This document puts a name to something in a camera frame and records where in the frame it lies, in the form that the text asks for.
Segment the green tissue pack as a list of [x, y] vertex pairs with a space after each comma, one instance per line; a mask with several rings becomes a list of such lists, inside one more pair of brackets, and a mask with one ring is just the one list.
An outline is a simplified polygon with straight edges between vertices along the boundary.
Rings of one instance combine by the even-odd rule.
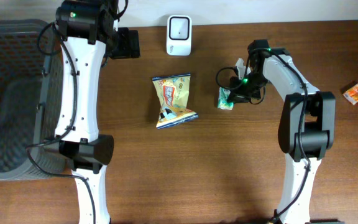
[[222, 87], [219, 88], [218, 105], [217, 107], [221, 110], [232, 110], [234, 103], [228, 102], [230, 91]]

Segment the yellow snack bag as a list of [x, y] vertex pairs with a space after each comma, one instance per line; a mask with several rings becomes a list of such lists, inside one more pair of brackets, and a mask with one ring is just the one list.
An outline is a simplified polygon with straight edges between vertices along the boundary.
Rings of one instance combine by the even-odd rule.
[[157, 129], [170, 128], [198, 118], [195, 111], [187, 108], [190, 79], [190, 73], [152, 78], [160, 102]]

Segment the orange tissue pack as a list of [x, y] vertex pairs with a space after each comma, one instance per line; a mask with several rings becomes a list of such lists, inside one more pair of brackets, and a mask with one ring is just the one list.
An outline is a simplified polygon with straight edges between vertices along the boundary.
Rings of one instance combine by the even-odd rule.
[[343, 94], [343, 97], [352, 105], [358, 103], [358, 83], [350, 87]]

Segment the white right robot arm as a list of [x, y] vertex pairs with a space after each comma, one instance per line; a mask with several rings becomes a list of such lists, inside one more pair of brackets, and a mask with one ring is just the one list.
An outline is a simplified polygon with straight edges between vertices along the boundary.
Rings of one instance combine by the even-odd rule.
[[310, 200], [316, 172], [334, 142], [336, 100], [320, 91], [296, 68], [284, 48], [271, 48], [265, 39], [249, 44], [248, 58], [232, 68], [229, 103], [264, 100], [271, 83], [284, 104], [278, 143], [285, 156], [283, 192], [269, 223], [310, 223]]

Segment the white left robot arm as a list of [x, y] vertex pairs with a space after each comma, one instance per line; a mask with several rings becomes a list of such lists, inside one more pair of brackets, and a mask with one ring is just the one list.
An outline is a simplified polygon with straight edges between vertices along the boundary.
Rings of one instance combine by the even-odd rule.
[[63, 1], [52, 29], [63, 56], [60, 117], [47, 152], [68, 162], [75, 179], [80, 223], [110, 223], [105, 176], [114, 138], [97, 122], [99, 73], [109, 59], [140, 57], [136, 30], [119, 27], [125, 13], [118, 0]]

